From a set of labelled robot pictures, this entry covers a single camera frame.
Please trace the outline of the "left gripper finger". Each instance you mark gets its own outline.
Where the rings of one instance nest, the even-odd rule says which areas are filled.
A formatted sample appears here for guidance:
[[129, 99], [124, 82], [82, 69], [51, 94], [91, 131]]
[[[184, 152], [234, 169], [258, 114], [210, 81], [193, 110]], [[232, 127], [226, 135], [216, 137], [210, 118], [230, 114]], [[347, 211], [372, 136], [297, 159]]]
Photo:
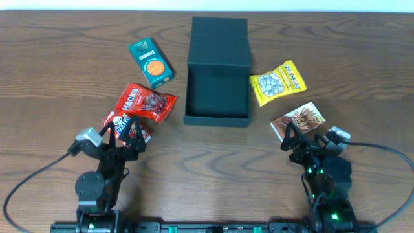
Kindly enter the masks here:
[[107, 132], [109, 132], [109, 143], [108, 146], [109, 147], [115, 147], [116, 146], [116, 137], [115, 137], [115, 128], [114, 128], [114, 123], [113, 122], [109, 122], [107, 123], [100, 131], [99, 131], [99, 135], [102, 137], [104, 136]]
[[125, 131], [121, 132], [118, 140], [121, 140], [125, 145], [134, 152], [145, 152], [146, 143], [140, 131], [139, 119], [133, 119], [127, 123]]

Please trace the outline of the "red Hello Panda box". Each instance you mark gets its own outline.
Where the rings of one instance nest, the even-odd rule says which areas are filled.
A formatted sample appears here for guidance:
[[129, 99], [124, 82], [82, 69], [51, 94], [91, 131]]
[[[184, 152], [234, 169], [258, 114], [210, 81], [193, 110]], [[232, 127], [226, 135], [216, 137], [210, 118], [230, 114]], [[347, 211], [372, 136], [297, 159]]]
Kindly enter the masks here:
[[[121, 132], [125, 131], [127, 128], [127, 123], [133, 119], [138, 119], [138, 117], [123, 111], [111, 111], [109, 115], [102, 120], [102, 126], [112, 122], [114, 124], [115, 136], [118, 139]], [[145, 143], [148, 143], [151, 139], [152, 129], [141, 122], [139, 122], [139, 126]]]

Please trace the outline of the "Pocky chocolate stick box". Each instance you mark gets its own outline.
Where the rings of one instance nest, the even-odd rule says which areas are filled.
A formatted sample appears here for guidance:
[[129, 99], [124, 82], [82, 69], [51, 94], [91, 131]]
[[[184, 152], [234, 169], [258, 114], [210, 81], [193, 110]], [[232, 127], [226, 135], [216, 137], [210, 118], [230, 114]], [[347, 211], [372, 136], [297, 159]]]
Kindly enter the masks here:
[[290, 122], [292, 122], [302, 133], [308, 133], [324, 124], [326, 120], [319, 112], [318, 108], [312, 102], [308, 102], [271, 121], [270, 125], [280, 141], [283, 141], [287, 125]]

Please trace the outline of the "teal Chunkies cookie box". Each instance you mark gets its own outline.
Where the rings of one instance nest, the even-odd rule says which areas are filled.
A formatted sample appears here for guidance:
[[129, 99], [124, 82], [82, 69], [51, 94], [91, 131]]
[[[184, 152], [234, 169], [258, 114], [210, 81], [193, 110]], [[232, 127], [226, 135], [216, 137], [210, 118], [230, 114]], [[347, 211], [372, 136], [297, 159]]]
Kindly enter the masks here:
[[173, 69], [151, 38], [144, 38], [128, 49], [152, 89], [174, 79]]

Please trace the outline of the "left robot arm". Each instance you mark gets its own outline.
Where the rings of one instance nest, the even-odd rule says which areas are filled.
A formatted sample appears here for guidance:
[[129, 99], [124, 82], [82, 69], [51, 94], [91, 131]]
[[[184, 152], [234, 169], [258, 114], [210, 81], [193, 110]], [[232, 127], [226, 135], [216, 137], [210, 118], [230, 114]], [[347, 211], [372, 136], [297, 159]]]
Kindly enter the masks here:
[[125, 164], [136, 161], [146, 150], [140, 121], [132, 116], [119, 127], [106, 124], [97, 132], [90, 127], [80, 131], [68, 152], [75, 156], [83, 152], [99, 160], [97, 170], [81, 174], [75, 184], [78, 195], [76, 232], [127, 232], [127, 220], [114, 210], [121, 182], [129, 175]]

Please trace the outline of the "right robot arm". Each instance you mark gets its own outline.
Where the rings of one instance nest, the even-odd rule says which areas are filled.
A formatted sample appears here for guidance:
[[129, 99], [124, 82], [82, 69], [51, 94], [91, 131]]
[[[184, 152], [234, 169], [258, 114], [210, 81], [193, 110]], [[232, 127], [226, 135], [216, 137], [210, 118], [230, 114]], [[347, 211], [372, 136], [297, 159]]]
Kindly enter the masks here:
[[281, 149], [291, 150], [289, 160], [304, 168], [301, 180], [310, 206], [309, 232], [360, 231], [348, 200], [351, 163], [340, 157], [350, 139], [348, 132], [334, 126], [311, 140], [294, 123], [287, 124]]

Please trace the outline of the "red Hacks candy bag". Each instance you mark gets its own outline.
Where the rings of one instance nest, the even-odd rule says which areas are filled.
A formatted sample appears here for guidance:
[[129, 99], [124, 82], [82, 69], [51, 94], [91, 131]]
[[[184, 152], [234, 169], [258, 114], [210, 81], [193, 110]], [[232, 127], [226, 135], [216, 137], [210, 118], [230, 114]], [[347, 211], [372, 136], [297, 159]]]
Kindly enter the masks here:
[[177, 97], [161, 94], [138, 83], [129, 83], [120, 95], [113, 111], [162, 122], [171, 112]]

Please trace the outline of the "yellow Hacks candy bag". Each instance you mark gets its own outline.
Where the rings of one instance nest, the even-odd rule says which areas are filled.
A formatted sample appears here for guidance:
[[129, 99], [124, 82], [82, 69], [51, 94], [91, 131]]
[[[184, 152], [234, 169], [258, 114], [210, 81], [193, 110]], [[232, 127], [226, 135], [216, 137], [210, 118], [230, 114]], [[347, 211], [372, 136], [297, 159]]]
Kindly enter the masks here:
[[260, 75], [250, 76], [250, 84], [262, 107], [276, 98], [307, 90], [305, 81], [292, 60]]

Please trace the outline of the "dark green open box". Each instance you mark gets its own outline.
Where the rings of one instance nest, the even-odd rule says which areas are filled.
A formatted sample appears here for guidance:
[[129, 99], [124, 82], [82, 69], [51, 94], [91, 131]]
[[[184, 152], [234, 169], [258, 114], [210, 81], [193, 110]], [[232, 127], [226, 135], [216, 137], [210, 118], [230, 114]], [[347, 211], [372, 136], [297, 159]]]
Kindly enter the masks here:
[[247, 19], [193, 17], [184, 123], [248, 127], [250, 66]]

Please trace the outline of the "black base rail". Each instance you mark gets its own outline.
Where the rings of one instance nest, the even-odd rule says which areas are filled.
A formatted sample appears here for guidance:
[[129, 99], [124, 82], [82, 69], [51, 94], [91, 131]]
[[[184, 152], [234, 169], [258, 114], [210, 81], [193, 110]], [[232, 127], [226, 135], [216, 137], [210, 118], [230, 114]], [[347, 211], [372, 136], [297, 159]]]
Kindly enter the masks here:
[[261, 223], [128, 223], [123, 227], [109, 228], [101, 223], [55, 223], [50, 226], [50, 233], [77, 232], [121, 232], [121, 233], [295, 233], [311, 232], [311, 227], [294, 222]]

